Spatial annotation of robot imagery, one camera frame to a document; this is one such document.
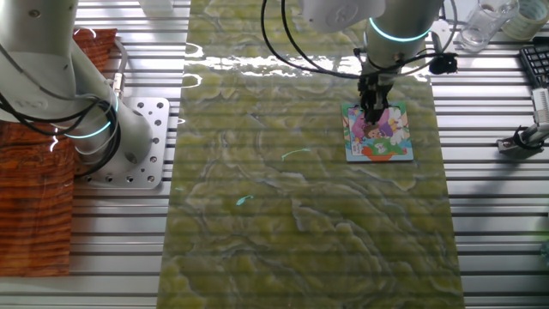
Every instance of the screw hole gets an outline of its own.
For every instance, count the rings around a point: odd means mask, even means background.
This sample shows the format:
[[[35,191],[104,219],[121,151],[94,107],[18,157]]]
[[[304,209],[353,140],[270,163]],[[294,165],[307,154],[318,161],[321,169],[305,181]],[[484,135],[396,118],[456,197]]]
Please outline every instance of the screw hole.
[[[28,11],[28,15],[34,18],[40,17],[40,11],[38,11],[37,9],[31,9]]]

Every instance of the black cable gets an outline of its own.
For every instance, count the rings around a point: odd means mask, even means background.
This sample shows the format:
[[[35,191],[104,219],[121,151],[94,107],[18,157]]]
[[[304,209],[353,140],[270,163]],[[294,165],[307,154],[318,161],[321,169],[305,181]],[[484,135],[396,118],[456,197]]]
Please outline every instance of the black cable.
[[[78,127],[78,125],[87,116],[87,114],[96,106],[99,107],[101,110],[103,110],[103,112],[106,113],[105,115],[106,115],[107,121],[110,121],[111,124],[112,124],[111,125],[111,134],[112,135],[114,134],[115,136],[107,143],[105,155],[101,158],[101,160],[99,160],[97,162],[97,164],[95,164],[93,167],[91,167],[85,173],[75,175],[76,179],[86,177],[86,176],[88,176],[92,173],[98,172],[101,168],[103,168],[114,157],[114,155],[118,151],[118,148],[120,147],[120,141],[122,139],[122,133],[120,131],[120,125],[118,124],[118,121],[117,121],[117,113],[114,110],[114,108],[112,108],[112,105],[109,104],[109,102],[107,102],[105,100],[96,101],[92,105],[90,105],[86,109],[82,110],[81,112],[76,113],[75,115],[69,116],[67,118],[59,118],[59,119],[38,119],[38,118],[33,118],[33,117],[30,117],[30,116],[27,116],[27,115],[20,114],[12,107],[12,105],[10,105],[10,103],[6,100],[6,98],[2,95],[2,93],[0,93],[0,102],[2,103],[0,105],[0,109],[12,114],[21,124],[26,126],[28,129],[33,130],[35,132],[38,132],[40,134],[46,135],[46,136],[61,136],[61,135],[70,133],[71,131],[75,130]],[[37,120],[39,120],[37,122],[40,122],[40,123],[48,123],[49,121],[52,121],[52,123],[64,122],[64,121],[73,120],[75,118],[75,116],[78,117],[78,119],[75,121],[75,123],[73,125],[71,125],[68,129],[62,130],[62,131],[59,131],[59,132],[44,131],[44,130],[41,130],[41,129],[39,129],[39,128],[37,128],[37,127],[35,127],[35,126],[28,123],[28,120],[33,121],[32,119],[37,119]]]
[[[263,36],[263,40],[265,41],[265,45],[271,51],[271,53],[277,59],[279,59],[281,62],[283,62],[283,63],[285,63],[285,64],[287,64],[287,65],[289,65],[289,66],[291,66],[295,69],[305,70],[305,71],[309,71],[309,72],[312,72],[312,73],[326,74],[323,70],[311,69],[311,68],[307,68],[307,67],[304,67],[304,66],[301,66],[301,65],[292,64],[291,62],[289,62],[285,58],[283,58],[281,55],[279,55],[278,52],[275,51],[275,49],[271,45],[270,41],[268,40],[267,32],[265,31],[265,10],[266,10],[266,8],[267,8],[267,0],[263,0],[262,6],[261,6],[261,33],[262,33],[262,36]]]
[[[368,61],[368,64],[370,64],[370,65],[371,65],[372,67],[374,67],[374,69],[376,69],[376,70],[383,70],[383,68],[382,68],[382,67],[380,67],[380,66],[379,66],[379,65],[377,65],[377,64],[374,64],[374,62],[373,62],[373,61],[371,61],[371,59],[370,59],[370,58],[366,58],[366,61]]]
[[[541,141],[540,144],[536,146],[529,146],[525,144],[522,141],[520,134],[518,133],[521,130],[524,130],[524,129],[522,128],[522,126],[519,126],[518,129],[516,129],[515,134],[513,135],[513,142],[515,142],[516,146],[526,150],[540,150],[543,148],[543,146],[545,146],[545,141]]]
[[[444,20],[447,21],[448,23],[457,23],[458,25],[462,25],[462,26],[467,25],[466,21],[455,21],[455,20],[449,20],[449,19],[444,19]]]
[[[19,73],[21,73],[22,75],[26,76],[29,81],[31,81],[34,85],[36,85],[39,90],[45,94],[48,94],[50,95],[51,97],[53,98],[56,98],[58,100],[67,100],[67,101],[74,101],[74,100],[78,100],[78,98],[67,98],[67,97],[64,97],[62,95],[59,95],[59,94],[54,94],[52,91],[42,87],[35,79],[33,79],[8,53],[8,51],[6,51],[6,49],[3,47],[2,44],[0,44],[0,53],[3,54],[3,56],[6,58],[6,60],[8,60],[8,62],[11,64],[11,66],[17,70]]]
[[[67,116],[65,118],[54,118],[54,119],[43,119],[43,118],[35,118],[35,117],[32,117],[32,116],[28,116],[28,115],[25,115],[25,114],[22,114],[22,113],[19,113],[19,115],[21,115],[22,117],[24,117],[24,119],[26,120],[29,120],[29,121],[33,121],[35,123],[40,123],[40,124],[60,124],[60,123],[63,123],[63,122],[67,122],[67,121],[70,121],[70,120],[74,120],[76,118],[79,118],[81,116],[85,116],[87,115],[94,107],[96,107],[99,103],[101,102],[101,99],[99,100],[96,100],[94,103],[92,103],[90,106],[86,107],[85,109],[77,112],[76,114],[73,114],[73,115],[70,115],[70,116]],[[8,111],[8,109],[6,107],[3,106],[2,103],[0,103],[0,109],[4,110],[5,112],[9,112],[11,113],[10,111]]]
[[[441,8],[441,13],[442,13],[442,14],[441,14],[440,18],[441,18],[442,20],[445,20],[445,19],[446,19],[446,5],[444,5],[444,3],[443,3],[443,6],[442,6],[442,8]]]
[[[117,121],[117,113],[112,109],[111,105],[107,103],[107,105],[100,105],[100,108],[106,112],[106,118],[107,121],[111,122],[111,135],[114,134],[114,137],[107,143],[105,155],[95,164],[93,167],[88,169],[86,172],[75,175],[75,179],[80,179],[82,177],[86,177],[88,175],[91,175],[93,173],[98,172],[101,168],[103,168],[107,163],[111,161],[111,159],[114,157],[114,155],[118,152],[118,148],[120,147],[120,141],[122,140],[122,132],[120,130],[120,124],[118,124]]]
[[[286,36],[290,40],[290,43],[292,43],[293,48],[296,50],[296,52],[298,52],[299,55],[301,55],[301,57],[303,57],[303,59],[306,62],[308,62],[309,64],[311,64],[312,66],[314,66],[315,68],[317,68],[321,71],[327,72],[327,74],[342,77],[342,78],[346,78],[346,76],[349,76],[350,78],[353,78],[353,75],[334,72],[332,70],[327,70],[327,69],[321,67],[320,65],[315,64],[314,61],[312,61],[309,57],[307,57],[307,55],[301,50],[301,48],[299,48],[298,44],[293,39],[292,33],[290,32],[290,27],[288,26],[288,21],[287,21],[287,17],[286,17],[286,0],[282,0],[282,2],[281,2],[281,13],[282,13],[282,23],[284,25],[284,31],[286,32]]]
[[[265,41],[265,45],[268,47],[268,49],[271,51],[271,53],[277,58],[279,59],[281,62],[283,62],[284,64],[287,64],[295,69],[300,69],[300,70],[304,70],[304,71],[308,71],[308,72],[312,72],[312,73],[320,73],[320,74],[327,74],[327,75],[332,75],[332,76],[337,76],[337,77],[341,77],[341,78],[350,78],[350,79],[360,79],[360,78],[369,78],[369,77],[372,77],[372,76],[379,76],[381,74],[384,74],[384,73],[393,73],[395,70],[398,70],[400,68],[402,68],[403,66],[405,66],[406,64],[410,64],[412,62],[415,62],[415,61],[418,61],[420,59],[423,59],[423,58],[428,58],[428,57],[437,57],[437,56],[443,56],[443,55],[451,55],[453,57],[457,57],[457,54],[455,53],[443,53],[443,52],[436,52],[436,53],[426,53],[426,54],[423,54],[423,55],[419,55],[419,56],[416,56],[414,58],[410,58],[406,61],[400,61],[399,63],[393,65],[393,66],[390,66],[388,68],[383,68],[379,71],[376,71],[376,72],[372,72],[370,74],[366,74],[366,75],[361,75],[361,76],[358,76],[358,75],[354,75],[354,74],[343,74],[343,73],[337,73],[337,72],[333,72],[333,71],[328,71],[326,69],[322,69],[322,70],[319,70],[319,69],[312,69],[312,68],[307,68],[307,67],[304,67],[304,66],[301,66],[301,65],[297,65],[297,64],[293,64],[291,62],[289,62],[288,60],[286,60],[285,58],[283,58],[280,54],[278,54],[276,52],[276,50],[274,49],[274,47],[270,44],[270,41],[268,40],[268,36],[267,36],[267,32],[265,30],[265,11],[267,9],[267,1],[268,0],[263,0],[262,1],[262,7],[261,7],[261,30],[262,30],[262,36],[263,36],[263,40]]]
[[[418,51],[418,53],[416,55],[419,55],[420,53],[427,52],[427,51],[435,51],[436,52],[437,50],[435,50],[434,48],[427,47],[427,48],[422,49],[421,51]]]
[[[1,93],[0,93],[0,103],[2,103],[0,105],[0,107],[4,111],[6,111],[6,112],[10,113],[12,116],[14,116],[15,119],[17,119],[21,124],[26,126],[28,129],[33,130],[35,132],[38,132],[39,134],[42,134],[42,135],[45,135],[45,136],[61,136],[61,135],[69,134],[70,132],[76,130],[78,125],[81,124],[81,122],[84,120],[84,118],[92,111],[92,109],[94,109],[94,107],[96,107],[97,105],[100,105],[101,103],[102,104],[107,104],[108,106],[111,106],[108,102],[106,102],[104,100],[98,100],[98,101],[95,101],[92,105],[86,107],[84,110],[82,110],[82,111],[80,111],[80,112],[78,112],[74,115],[71,115],[71,116],[68,116],[68,117],[65,117],[65,118],[42,119],[42,118],[34,118],[34,117],[31,117],[31,116],[19,113],[18,111],[16,111],[14,109],[14,107],[12,107],[12,105],[10,105],[10,103],[6,100],[6,98]],[[42,124],[58,124],[58,123],[74,120],[75,118],[76,118],[76,121],[75,121],[74,124],[72,124],[69,128],[67,128],[65,130],[60,130],[59,132],[49,132],[49,131],[41,130],[41,129],[37,128],[36,126],[34,126],[34,125],[32,125],[28,122],[30,120],[30,121],[37,122],[37,123],[42,123]]]

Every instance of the orange patterned cloth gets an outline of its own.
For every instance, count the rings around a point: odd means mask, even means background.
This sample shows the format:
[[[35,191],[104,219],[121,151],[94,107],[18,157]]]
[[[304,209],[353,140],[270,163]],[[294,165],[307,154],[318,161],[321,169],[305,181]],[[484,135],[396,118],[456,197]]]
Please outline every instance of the orange patterned cloth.
[[[116,35],[117,29],[78,28],[75,30],[73,38],[86,56],[92,60],[97,70],[103,72]]]
[[[0,121],[0,150],[0,276],[67,276],[72,142]]]

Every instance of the glowing teal ring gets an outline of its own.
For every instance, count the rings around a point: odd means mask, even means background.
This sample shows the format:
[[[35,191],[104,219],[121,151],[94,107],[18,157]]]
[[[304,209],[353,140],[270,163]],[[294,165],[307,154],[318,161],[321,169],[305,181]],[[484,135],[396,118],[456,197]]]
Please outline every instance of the glowing teal ring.
[[[394,37],[390,34],[387,34],[385,32],[383,32],[377,25],[376,23],[374,22],[374,20],[371,18],[370,19],[370,24],[371,26],[377,31],[377,33],[379,33],[381,36],[383,36],[385,39],[390,39],[390,40],[393,40],[395,42],[402,42],[402,43],[406,43],[406,42],[413,42],[415,40],[418,40],[418,39],[423,39],[427,34],[429,34],[429,32],[431,31],[431,29],[425,31],[425,33],[421,34],[421,35],[418,35],[416,37],[413,37],[413,38],[397,38],[397,37]]]
[[[117,98],[117,106],[114,108],[115,112],[118,112],[118,97]],[[105,126],[101,129],[99,129],[98,131],[96,131],[95,133],[92,133],[92,134],[88,134],[86,136],[70,136],[68,134],[65,134],[66,137],[70,137],[70,138],[75,138],[75,139],[85,139],[85,138],[90,138],[90,137],[94,137],[98,134],[101,134],[104,130],[107,130],[109,128],[109,126],[111,125],[111,122],[109,121],[108,123],[105,124]]]

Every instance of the clear plastic container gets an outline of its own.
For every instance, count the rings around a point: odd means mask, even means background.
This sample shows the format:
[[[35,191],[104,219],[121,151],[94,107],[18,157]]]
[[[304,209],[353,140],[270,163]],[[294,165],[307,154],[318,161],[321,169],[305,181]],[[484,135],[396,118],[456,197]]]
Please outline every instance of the clear plastic container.
[[[531,40],[549,21],[547,0],[519,0],[519,14],[501,28],[513,39]]]
[[[479,0],[469,13],[467,25],[458,36],[458,43],[470,52],[481,51],[501,26],[515,17],[518,11],[518,0]]]
[[[170,13],[173,11],[173,0],[139,0],[146,14]]]

